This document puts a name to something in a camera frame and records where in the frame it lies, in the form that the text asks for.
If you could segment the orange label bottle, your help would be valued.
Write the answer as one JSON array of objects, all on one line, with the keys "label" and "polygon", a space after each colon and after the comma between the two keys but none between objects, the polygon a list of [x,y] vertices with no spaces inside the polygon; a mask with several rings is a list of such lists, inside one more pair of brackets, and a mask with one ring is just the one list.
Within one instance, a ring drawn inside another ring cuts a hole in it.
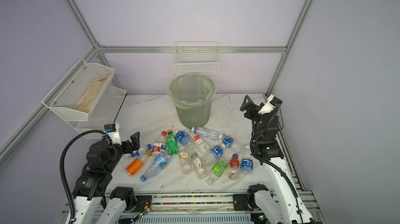
[{"label": "orange label bottle", "polygon": [[147,151],[146,154],[134,158],[133,162],[125,168],[126,173],[134,176],[147,163],[150,157],[152,157],[152,152]]}]

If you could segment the large blue label water bottle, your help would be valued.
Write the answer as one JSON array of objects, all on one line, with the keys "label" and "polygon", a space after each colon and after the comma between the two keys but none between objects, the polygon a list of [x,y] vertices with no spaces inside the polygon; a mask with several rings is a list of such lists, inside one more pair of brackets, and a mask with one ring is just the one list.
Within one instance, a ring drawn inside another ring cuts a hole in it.
[{"label": "large blue label water bottle", "polygon": [[159,154],[154,158],[153,163],[148,167],[144,174],[140,177],[142,182],[146,182],[158,176],[170,163],[172,155],[169,153]]}]

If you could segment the blue label white cap bottle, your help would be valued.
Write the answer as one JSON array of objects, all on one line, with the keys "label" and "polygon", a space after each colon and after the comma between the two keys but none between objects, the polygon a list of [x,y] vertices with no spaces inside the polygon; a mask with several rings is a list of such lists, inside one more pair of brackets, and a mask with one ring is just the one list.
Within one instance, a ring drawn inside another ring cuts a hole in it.
[{"label": "blue label white cap bottle", "polygon": [[186,132],[177,129],[177,130],[175,130],[175,135],[176,135],[177,141],[181,145],[186,146],[190,143],[190,137]]}]

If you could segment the red green label clear bottle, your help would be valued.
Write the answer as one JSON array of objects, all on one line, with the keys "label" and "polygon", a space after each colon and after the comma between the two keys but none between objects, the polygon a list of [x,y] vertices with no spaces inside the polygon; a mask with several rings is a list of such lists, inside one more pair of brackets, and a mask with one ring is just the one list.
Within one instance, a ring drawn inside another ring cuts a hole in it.
[{"label": "red green label clear bottle", "polygon": [[184,133],[189,137],[187,148],[197,151],[202,156],[206,156],[210,151],[210,146],[198,135],[189,130],[184,130]]}]

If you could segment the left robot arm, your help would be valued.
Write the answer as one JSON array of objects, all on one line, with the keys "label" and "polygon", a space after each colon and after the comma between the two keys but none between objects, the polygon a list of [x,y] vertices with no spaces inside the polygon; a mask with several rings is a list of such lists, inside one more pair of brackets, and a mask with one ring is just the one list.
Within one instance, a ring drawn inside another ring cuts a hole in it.
[{"label": "left robot arm", "polygon": [[[102,139],[90,146],[86,154],[87,163],[75,187],[70,190],[65,174],[65,157],[68,149],[79,138],[90,133],[102,135]],[[112,180],[112,172],[125,154],[131,154],[140,148],[140,132],[131,135],[131,140],[121,144],[114,143],[109,133],[101,130],[89,130],[75,136],[63,149],[59,172],[61,182],[69,204],[68,224],[87,224],[92,220],[99,204],[106,208],[105,191]]]}]

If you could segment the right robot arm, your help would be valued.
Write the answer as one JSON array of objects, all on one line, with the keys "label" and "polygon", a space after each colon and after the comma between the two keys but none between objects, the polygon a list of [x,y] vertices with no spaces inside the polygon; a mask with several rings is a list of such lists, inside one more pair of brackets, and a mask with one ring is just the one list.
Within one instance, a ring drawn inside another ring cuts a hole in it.
[{"label": "right robot arm", "polygon": [[259,105],[246,95],[240,107],[245,118],[252,122],[251,155],[260,162],[273,186],[272,190],[263,184],[249,186],[248,204],[261,210],[271,224],[315,224],[317,221],[300,198],[277,140],[281,131],[278,116],[281,105],[282,101],[273,95]]}]

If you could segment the mesh waste bin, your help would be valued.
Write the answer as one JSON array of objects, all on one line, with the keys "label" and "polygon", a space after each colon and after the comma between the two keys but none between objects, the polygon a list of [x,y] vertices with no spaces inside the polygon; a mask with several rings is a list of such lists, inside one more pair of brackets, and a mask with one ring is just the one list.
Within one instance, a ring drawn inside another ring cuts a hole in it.
[{"label": "mesh waste bin", "polygon": [[217,86],[205,75],[182,75],[168,87],[167,94],[186,128],[204,127],[211,112]]}]

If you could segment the green bin liner bag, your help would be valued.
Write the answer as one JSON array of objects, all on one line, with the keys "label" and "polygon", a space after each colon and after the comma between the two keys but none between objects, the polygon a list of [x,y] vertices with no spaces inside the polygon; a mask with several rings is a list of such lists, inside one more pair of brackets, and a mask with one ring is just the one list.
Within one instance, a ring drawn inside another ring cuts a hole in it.
[{"label": "green bin liner bag", "polygon": [[168,86],[167,94],[172,105],[180,109],[192,109],[208,103],[218,90],[205,75],[182,75]]}]

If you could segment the small Pepsi label bottle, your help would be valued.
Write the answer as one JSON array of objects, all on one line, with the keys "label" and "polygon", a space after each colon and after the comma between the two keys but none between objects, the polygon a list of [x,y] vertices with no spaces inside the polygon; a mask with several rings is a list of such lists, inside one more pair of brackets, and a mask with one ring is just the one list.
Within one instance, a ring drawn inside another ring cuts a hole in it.
[{"label": "small Pepsi label bottle", "polygon": [[122,158],[124,159],[129,159],[129,158],[136,158],[140,155],[146,154],[147,151],[151,152],[152,151],[152,146],[150,144],[147,144],[146,146],[144,146],[143,148],[139,148],[138,151],[133,151],[130,154],[124,154],[122,156]]}]

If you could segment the white mesh shelf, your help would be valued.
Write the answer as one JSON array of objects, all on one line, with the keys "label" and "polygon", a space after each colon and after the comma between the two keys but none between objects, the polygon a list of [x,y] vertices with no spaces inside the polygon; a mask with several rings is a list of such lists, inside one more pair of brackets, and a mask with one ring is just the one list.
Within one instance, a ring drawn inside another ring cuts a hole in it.
[{"label": "white mesh shelf", "polygon": [[[47,94],[42,104],[64,121],[88,121],[99,99],[114,78],[114,74],[113,68],[98,63],[87,63],[84,59],[80,59],[63,77],[63,80]],[[90,82],[98,77],[109,75],[109,80],[105,83],[89,113],[73,110],[73,106]]]},{"label": "white mesh shelf", "polygon": [[125,97],[126,90],[110,85],[99,99],[88,121],[78,122],[75,130],[78,133],[104,130],[106,124],[114,123]]}]

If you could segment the upright blue label bottle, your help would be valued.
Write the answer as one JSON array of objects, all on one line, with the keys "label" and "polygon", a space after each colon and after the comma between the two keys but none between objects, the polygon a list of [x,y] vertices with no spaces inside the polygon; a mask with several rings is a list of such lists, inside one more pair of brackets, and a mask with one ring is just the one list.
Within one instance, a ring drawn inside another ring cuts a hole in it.
[{"label": "upright blue label bottle", "polygon": [[251,175],[254,169],[251,148],[246,145],[241,154],[240,169],[244,175]]}]

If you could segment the white cap tea bottle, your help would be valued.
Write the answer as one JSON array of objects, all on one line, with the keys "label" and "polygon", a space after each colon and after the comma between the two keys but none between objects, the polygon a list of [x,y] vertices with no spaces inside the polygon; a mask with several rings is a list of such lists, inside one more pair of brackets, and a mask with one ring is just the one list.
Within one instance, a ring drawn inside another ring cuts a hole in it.
[{"label": "white cap tea bottle", "polygon": [[178,155],[183,173],[190,174],[192,172],[192,166],[189,158],[189,153],[186,148],[183,146],[179,147]]}]

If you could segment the clear purple label bottle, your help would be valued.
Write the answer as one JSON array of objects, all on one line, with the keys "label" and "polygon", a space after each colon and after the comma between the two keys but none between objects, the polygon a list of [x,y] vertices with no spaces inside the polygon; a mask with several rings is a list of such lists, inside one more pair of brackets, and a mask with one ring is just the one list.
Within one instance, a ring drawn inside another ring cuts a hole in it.
[{"label": "clear purple label bottle", "polygon": [[224,138],[224,135],[222,133],[219,133],[215,130],[206,129],[204,127],[192,127],[191,131],[196,135],[203,136],[207,139],[214,141],[219,141]]}]

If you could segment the lime green label bottle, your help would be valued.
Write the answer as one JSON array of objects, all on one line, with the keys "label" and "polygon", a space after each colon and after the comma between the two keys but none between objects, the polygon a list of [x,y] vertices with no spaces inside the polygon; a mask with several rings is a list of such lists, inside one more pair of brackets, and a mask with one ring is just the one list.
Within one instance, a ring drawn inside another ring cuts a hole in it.
[{"label": "lime green label bottle", "polygon": [[217,181],[225,172],[228,167],[228,163],[225,159],[219,159],[216,164],[212,167],[210,175],[207,179],[208,185],[213,185],[215,181]]}]

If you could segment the upper white mesh shelf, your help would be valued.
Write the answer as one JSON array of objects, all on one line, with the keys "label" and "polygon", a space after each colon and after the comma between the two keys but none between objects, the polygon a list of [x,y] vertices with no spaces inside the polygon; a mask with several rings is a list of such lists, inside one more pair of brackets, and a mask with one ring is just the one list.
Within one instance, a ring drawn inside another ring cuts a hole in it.
[{"label": "upper white mesh shelf", "polygon": [[[84,59],[80,59],[63,77],[63,80],[47,94],[42,104],[64,121],[88,121],[99,99],[114,78],[114,74],[113,68],[98,63],[87,63]],[[105,83],[89,113],[73,110],[73,106],[90,82],[98,77],[109,75],[109,80]]]}]

